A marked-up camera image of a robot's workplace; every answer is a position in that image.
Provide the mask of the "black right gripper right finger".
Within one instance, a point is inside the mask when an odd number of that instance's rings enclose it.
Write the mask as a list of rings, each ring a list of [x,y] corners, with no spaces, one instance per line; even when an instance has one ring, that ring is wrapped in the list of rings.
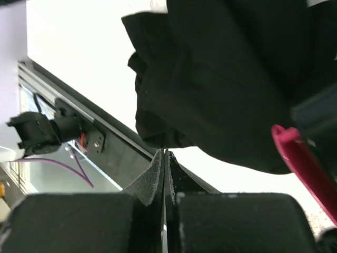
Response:
[[[172,151],[165,151],[164,166],[164,224],[166,252],[179,252],[179,222],[175,208],[178,192],[219,193],[217,189],[179,164]]]

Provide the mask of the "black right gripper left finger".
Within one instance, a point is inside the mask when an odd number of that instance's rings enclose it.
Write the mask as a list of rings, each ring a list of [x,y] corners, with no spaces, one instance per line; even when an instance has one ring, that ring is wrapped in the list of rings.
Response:
[[[164,151],[157,150],[148,168],[122,190],[136,197],[129,252],[162,252]]]

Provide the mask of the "black t shirt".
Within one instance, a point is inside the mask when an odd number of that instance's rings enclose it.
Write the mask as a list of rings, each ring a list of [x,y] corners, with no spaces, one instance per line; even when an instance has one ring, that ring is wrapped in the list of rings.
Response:
[[[336,1],[168,1],[122,23],[148,146],[289,173],[271,127],[291,127],[290,106],[336,77]]]

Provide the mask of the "black and pink drawer box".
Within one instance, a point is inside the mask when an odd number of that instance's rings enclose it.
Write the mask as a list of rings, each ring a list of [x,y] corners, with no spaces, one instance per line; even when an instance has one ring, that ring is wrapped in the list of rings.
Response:
[[[336,223],[336,85],[291,109],[295,127],[272,126],[276,148]]]

